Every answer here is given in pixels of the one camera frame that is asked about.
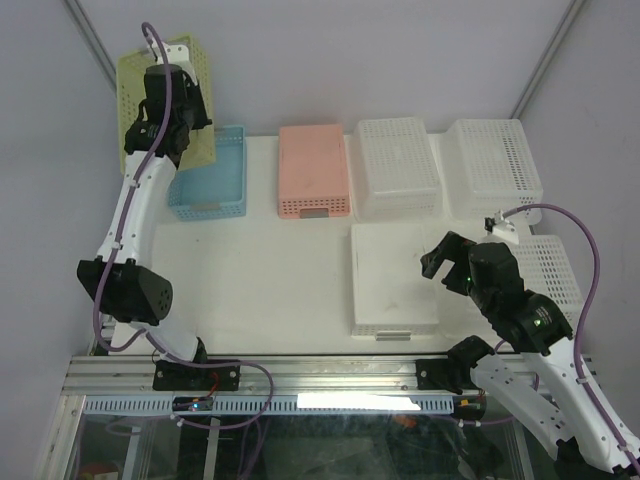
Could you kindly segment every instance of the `white plastic crate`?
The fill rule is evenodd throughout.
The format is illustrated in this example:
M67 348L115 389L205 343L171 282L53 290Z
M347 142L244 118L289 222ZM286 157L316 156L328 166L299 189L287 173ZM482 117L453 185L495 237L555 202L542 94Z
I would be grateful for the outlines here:
M472 219L542 200L542 184L520 120L457 120L440 143L451 213ZM539 210L523 212L530 225Z
M560 238L555 235L524 237L520 245L509 245L509 249L518 260L525 288L556 302L575 328L584 300ZM434 279L441 333L456 340L469 335L495 335L489 321L469 297L450 292L440 283L447 272L448 269L441 269Z
M355 337L409 340L437 332L435 285L422 277L421 224L351 227Z
M440 177L419 118L359 122L351 142L351 175L359 220L442 212Z

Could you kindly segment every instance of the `white table surface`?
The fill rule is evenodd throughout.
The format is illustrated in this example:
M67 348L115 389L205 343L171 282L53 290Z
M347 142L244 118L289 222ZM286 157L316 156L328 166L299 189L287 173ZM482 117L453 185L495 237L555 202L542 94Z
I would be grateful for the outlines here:
M438 136L430 138L439 162ZM440 334L410 341L351 337L354 216L279 218L278 137L250 137L247 146L245 217L181 222L164 206L156 231L153 270L171 281L172 308L210 354L426 353L457 343ZM483 218L459 222L446 212L445 195L445 215L422 221L437 241L448 230L476 239L484 235ZM524 224L518 227L521 235L529 234ZM131 327L118 324L113 344L131 334ZM125 353L152 351L142 339Z

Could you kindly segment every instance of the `robotic arm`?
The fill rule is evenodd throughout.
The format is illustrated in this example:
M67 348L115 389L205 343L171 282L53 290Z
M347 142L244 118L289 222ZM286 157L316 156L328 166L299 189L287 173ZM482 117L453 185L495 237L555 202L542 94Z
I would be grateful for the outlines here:
M538 373L558 408L518 379L493 349L475 336L448 352L449 379L445 383L455 388L460 381L471 381L491 393L544 446L555 460L560 478L629 478L633 473L630 459L578 378L569 323L551 299L525 290L517 260L507 245L477 244L449 232L422 257L422 275L433 279L444 260L452 261L453 267L442 283L448 290L471 297L498 335ZM622 423L586 365L584 369L586 381L637 458L640 440Z
M179 328L171 311L171 283L151 270L151 248L159 207L189 146L189 133L211 125L212 121L207 118L187 46L165 45L172 87L169 122L155 155L135 179L157 139L165 114L167 76L157 48L157 44L152 45L157 64L150 66L144 75L146 98L125 136L124 183L111 226L96 258L80 261L77 276L96 301L107 259L117 249L98 300L100 312L151 332L167 351L182 360L193 361L196 357L203 358L204 346L195 335ZM131 196L132 187L135 193ZM119 229L122 235L116 242Z

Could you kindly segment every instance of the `black bracket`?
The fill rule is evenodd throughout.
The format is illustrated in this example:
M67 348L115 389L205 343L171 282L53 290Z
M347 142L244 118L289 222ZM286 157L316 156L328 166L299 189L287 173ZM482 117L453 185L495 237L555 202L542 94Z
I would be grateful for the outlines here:
M447 390L462 395L463 390L477 389L471 380L454 378L451 361L448 358L416 360L418 390Z
M471 381L471 369L478 360L494 353L487 342L474 335L454 345L447 358L416 360L418 390L444 389L462 395L463 390L477 389Z
M234 360L207 360L216 365ZM240 384L240 367L194 368L178 363L158 360L153 377L153 389L157 392L203 392L218 383L217 392L237 392Z

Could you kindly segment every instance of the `blue basket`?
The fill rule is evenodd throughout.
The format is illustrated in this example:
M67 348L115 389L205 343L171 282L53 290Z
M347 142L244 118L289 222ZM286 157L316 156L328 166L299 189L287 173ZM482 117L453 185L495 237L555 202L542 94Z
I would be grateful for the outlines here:
M216 162L178 172L169 208L181 220L242 217L247 213L247 141L244 127L216 129Z

